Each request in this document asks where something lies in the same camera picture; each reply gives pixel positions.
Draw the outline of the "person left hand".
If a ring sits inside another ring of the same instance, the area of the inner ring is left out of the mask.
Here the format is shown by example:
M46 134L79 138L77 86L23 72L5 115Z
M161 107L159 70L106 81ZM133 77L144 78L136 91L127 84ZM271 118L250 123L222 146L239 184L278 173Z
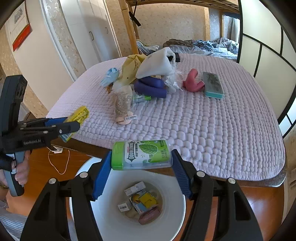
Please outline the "person left hand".
M22 186L24 186L28 181L29 176L29 157L31 152L25 151L23 162L17 164L15 161L11 163L11 168L16 171L15 180Z

